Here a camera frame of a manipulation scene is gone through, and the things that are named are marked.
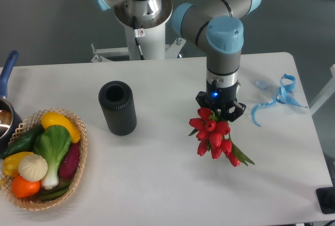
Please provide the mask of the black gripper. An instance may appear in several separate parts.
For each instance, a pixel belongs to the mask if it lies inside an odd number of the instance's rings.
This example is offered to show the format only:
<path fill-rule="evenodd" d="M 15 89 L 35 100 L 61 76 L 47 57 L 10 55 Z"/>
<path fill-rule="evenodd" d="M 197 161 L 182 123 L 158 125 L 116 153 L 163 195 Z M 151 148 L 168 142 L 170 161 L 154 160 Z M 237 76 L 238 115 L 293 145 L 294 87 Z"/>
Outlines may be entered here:
<path fill-rule="evenodd" d="M 218 84 L 213 87 L 206 82 L 206 92 L 200 91 L 196 96 L 196 101 L 200 108 L 213 109 L 213 103 L 222 105 L 221 117 L 225 121 L 235 121 L 244 114 L 246 105 L 237 102 L 238 82 L 229 87 L 220 88 Z"/>

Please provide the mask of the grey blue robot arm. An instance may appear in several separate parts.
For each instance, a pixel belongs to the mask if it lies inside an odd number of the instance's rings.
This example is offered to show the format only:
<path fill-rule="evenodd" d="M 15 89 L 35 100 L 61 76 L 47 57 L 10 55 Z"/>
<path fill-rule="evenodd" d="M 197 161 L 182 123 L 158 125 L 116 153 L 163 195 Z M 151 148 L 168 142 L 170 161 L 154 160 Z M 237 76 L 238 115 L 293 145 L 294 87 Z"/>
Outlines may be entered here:
<path fill-rule="evenodd" d="M 261 0 L 211 0 L 203 7 L 171 0 L 94 0 L 100 9 L 113 9 L 124 26 L 131 60 L 165 59 L 165 25 L 192 43 L 207 58 L 206 91 L 196 100 L 226 121 L 235 121 L 246 106 L 237 101 L 238 72 L 244 43 L 241 17 Z"/>

